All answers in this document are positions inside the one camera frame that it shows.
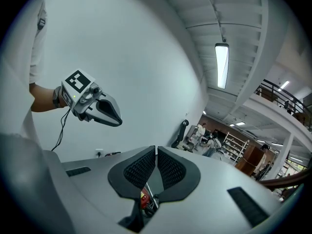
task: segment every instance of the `white shelving rack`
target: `white shelving rack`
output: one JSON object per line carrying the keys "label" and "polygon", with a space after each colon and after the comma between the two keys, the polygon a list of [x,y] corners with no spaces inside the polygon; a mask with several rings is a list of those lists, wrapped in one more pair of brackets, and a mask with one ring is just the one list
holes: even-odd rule
{"label": "white shelving rack", "polygon": [[233,165],[235,165],[239,159],[243,157],[244,151],[247,149],[248,144],[248,141],[244,142],[228,132],[222,142],[221,149],[225,157],[232,160]]}

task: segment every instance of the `white column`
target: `white column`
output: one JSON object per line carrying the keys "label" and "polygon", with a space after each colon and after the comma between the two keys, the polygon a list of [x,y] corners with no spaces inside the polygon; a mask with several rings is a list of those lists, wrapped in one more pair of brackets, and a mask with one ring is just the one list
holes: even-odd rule
{"label": "white column", "polygon": [[284,140],[282,150],[279,152],[274,162],[274,165],[272,166],[271,170],[268,172],[264,180],[275,179],[280,169],[284,165],[284,162],[286,160],[289,149],[292,146],[292,143],[293,143],[293,134],[289,133],[289,135]]}

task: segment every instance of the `ceiling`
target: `ceiling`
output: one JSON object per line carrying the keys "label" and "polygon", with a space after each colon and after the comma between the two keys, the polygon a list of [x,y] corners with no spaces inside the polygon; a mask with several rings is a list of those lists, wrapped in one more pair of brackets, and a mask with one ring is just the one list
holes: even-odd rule
{"label": "ceiling", "polygon": [[[287,136],[286,130],[280,129],[264,115],[243,106],[244,100],[253,93],[246,91],[244,85],[248,85],[248,80],[250,83],[257,58],[262,54],[261,41],[265,38],[268,27],[265,25],[265,18],[268,18],[269,13],[268,0],[166,1],[182,20],[197,49],[208,84],[209,102],[205,108],[207,115],[228,125],[243,121],[246,124],[239,128],[246,135],[271,142],[283,142]],[[292,23],[289,28],[284,43],[294,44],[294,50],[302,52],[306,46],[304,38],[302,34],[294,34],[299,28],[298,24]],[[230,60],[226,88],[220,89],[217,86],[215,44],[222,43],[224,39],[230,46]],[[266,67],[263,78],[268,73],[267,79],[276,84],[283,83],[284,80],[291,81],[288,87],[291,93],[304,89],[298,76],[274,61],[275,59]],[[238,103],[240,97],[245,99]],[[311,155],[296,140],[291,152],[298,156]]]}

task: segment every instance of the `black metal railing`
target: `black metal railing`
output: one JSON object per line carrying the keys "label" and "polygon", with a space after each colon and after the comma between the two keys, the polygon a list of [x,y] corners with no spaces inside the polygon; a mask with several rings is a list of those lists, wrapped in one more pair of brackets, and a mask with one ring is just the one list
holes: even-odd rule
{"label": "black metal railing", "polygon": [[263,80],[254,93],[273,103],[276,102],[311,132],[312,112],[291,93],[268,80]]}

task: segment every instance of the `ceiling light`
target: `ceiling light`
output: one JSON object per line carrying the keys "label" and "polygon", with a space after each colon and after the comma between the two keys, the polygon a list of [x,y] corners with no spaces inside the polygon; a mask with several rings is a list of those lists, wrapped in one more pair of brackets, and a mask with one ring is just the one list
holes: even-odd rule
{"label": "ceiling light", "polygon": [[225,89],[229,68],[229,46],[224,43],[217,43],[214,48],[218,68],[218,87]]}
{"label": "ceiling light", "polygon": [[290,157],[290,158],[292,158],[292,159],[294,159],[294,160],[298,160],[298,161],[302,162],[302,160],[300,160],[300,159],[297,159],[297,158],[294,158],[294,157]]}
{"label": "ceiling light", "polygon": [[275,146],[283,146],[282,144],[278,144],[278,143],[272,143],[272,145],[275,145]]}
{"label": "ceiling light", "polygon": [[286,87],[286,86],[288,85],[288,83],[289,83],[289,81],[286,81],[286,82],[281,86],[281,88],[278,89],[278,90],[281,91],[284,87]]}

